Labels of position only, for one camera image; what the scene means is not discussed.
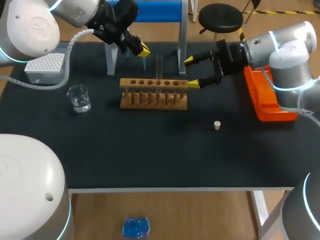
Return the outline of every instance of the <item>wooden floor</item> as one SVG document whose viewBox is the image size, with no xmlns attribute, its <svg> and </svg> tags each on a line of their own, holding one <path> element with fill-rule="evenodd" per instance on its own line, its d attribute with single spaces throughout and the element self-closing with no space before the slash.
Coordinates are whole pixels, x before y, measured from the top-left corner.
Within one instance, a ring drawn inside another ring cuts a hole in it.
<svg viewBox="0 0 320 240">
<path fill-rule="evenodd" d="M 242 9 L 247 0 L 199 0 L 199 9 L 209 3 L 223 2 Z M 312 11 L 312 0 L 262 0 L 258 10 Z M 68 41 L 79 29 L 57 19 L 61 40 Z M 277 28 L 309 21 L 320 36 L 320 16 L 306 14 L 255 14 L 243 28 L 246 38 Z M 167 34 L 170 27 L 174 35 Z M 212 41 L 213 34 L 199 35 L 201 26 L 188 23 L 188 41 Z M 177 41 L 179 25 L 175 23 L 134 23 L 131 33 L 144 42 Z M 219 38 L 238 41 L 237 33 L 222 34 Z M 81 41 L 99 41 L 85 36 Z M 314 76 L 320 75 L 320 50 L 311 56 Z M 0 73 L 10 74 L 11 68 Z M 0 93 L 5 81 L 0 80 Z M 269 212 L 282 196 L 281 191 L 265 191 Z M 73 197 L 75 240 L 121 239 L 125 217 L 148 216 L 151 240 L 255 240 L 257 229 L 247 192 L 176 192 L 176 193 L 111 193 L 78 194 Z M 274 240 L 282 240 L 279 231 Z"/>
</svg>

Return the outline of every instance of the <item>cable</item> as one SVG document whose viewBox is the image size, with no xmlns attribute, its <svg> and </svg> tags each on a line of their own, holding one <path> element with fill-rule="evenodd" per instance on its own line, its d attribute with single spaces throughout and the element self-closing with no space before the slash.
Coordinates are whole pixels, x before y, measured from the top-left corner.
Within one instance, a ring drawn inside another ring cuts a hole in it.
<svg viewBox="0 0 320 240">
<path fill-rule="evenodd" d="M 270 84 L 271 88 L 274 89 L 274 84 L 272 83 L 271 79 L 269 78 L 269 76 L 267 75 L 267 73 L 265 72 L 265 69 L 263 67 L 260 68 L 264 78 L 268 81 L 268 83 Z M 318 81 L 320 80 L 320 77 L 318 77 L 317 79 L 313 79 L 311 81 Z M 315 124 L 318 125 L 318 127 L 320 127 L 320 121 L 313 116 L 314 112 L 313 111 L 309 111 L 309 110 L 305 110 L 303 108 L 301 108 L 301 98 L 302 95 L 304 94 L 304 91 L 306 89 L 301 89 L 299 90 L 299 94 L 298 94 L 298 99 L 297 99 L 297 109 L 298 109 L 298 113 L 304 117 L 307 117 L 309 119 L 311 119 Z"/>
<path fill-rule="evenodd" d="M 272 83 L 271 79 L 269 78 L 268 74 L 265 72 L 265 69 L 263 67 L 260 68 L 264 78 L 268 81 L 270 84 L 271 88 L 274 89 L 274 84 Z"/>
<path fill-rule="evenodd" d="M 55 90 L 55 89 L 59 89 L 59 88 L 63 87 L 68 82 L 68 79 L 69 79 L 69 75 L 70 75 L 70 54 L 71 54 L 73 45 L 82 36 L 87 35 L 87 34 L 93 34 L 93 33 L 94 33 L 93 29 L 85 29 L 85 30 L 82 30 L 82 31 L 78 32 L 70 40 L 70 42 L 68 44 L 68 47 L 67 47 L 67 50 L 66 50 L 66 54 L 65 54 L 65 73 L 64 73 L 64 78 L 63 78 L 62 82 L 60 82 L 57 85 L 54 85 L 54 86 L 32 85 L 32 84 L 19 81 L 17 79 L 14 79 L 14 78 L 12 78 L 10 76 L 6 76 L 6 75 L 3 75 L 3 74 L 0 74 L 0 79 L 8 80 L 8 81 L 10 81 L 10 82 L 12 82 L 14 84 L 20 85 L 21 87 L 25 87 L 25 88 L 28 88 L 28 89 L 35 89 L 35 90 Z"/>
<path fill-rule="evenodd" d="M 315 116 L 313 116 L 314 112 L 301 108 L 301 98 L 302 98 L 302 95 L 304 94 L 304 91 L 305 91 L 305 89 L 302 89 L 299 91 L 299 95 L 298 95 L 298 99 L 297 99 L 297 108 L 298 108 L 299 114 L 302 116 L 305 116 L 307 118 L 310 118 L 315 124 L 318 125 L 318 127 L 320 127 L 320 121 Z"/>
</svg>

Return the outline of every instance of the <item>black table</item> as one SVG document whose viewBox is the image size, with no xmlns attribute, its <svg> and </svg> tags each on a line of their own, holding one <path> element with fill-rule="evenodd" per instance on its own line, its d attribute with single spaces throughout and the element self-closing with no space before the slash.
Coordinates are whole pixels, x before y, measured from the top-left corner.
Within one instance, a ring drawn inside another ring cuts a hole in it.
<svg viewBox="0 0 320 240">
<path fill-rule="evenodd" d="M 148 43 L 151 56 L 119 55 L 107 76 L 103 43 L 77 43 L 67 86 L 54 91 L 8 83 L 0 101 L 0 133 L 25 135 L 49 146 L 60 159 L 70 189 L 294 187 L 320 167 L 320 129 L 309 119 L 258 120 L 242 73 L 219 86 L 188 91 L 187 111 L 120 109 L 120 78 L 155 78 L 156 54 L 163 79 L 208 77 L 210 61 L 178 76 L 177 44 Z M 187 56 L 211 43 L 189 43 Z M 12 76 L 26 79 L 24 66 Z M 89 89 L 91 110 L 74 114 L 67 90 Z M 220 121 L 219 131 L 213 122 Z"/>
</svg>

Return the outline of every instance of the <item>orange tray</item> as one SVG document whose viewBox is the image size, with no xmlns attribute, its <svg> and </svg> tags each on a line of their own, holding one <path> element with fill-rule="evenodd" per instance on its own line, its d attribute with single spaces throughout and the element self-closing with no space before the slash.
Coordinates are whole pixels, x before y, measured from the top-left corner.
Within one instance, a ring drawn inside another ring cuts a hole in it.
<svg viewBox="0 0 320 240">
<path fill-rule="evenodd" d="M 265 67 L 265 72 L 272 80 L 270 68 Z M 283 111 L 278 105 L 275 91 L 260 70 L 252 70 L 250 66 L 244 68 L 246 84 L 258 118 L 263 122 L 294 121 L 298 114 Z"/>
</svg>

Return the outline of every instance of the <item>small glass cup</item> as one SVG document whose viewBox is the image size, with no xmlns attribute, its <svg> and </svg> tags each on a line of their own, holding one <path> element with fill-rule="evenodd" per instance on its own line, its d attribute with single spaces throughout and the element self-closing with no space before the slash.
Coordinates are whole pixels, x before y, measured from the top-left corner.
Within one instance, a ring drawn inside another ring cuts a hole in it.
<svg viewBox="0 0 320 240">
<path fill-rule="evenodd" d="M 69 88 L 66 94 L 72 102 L 77 113 L 85 113 L 91 108 L 88 88 L 85 85 L 75 85 Z"/>
</svg>

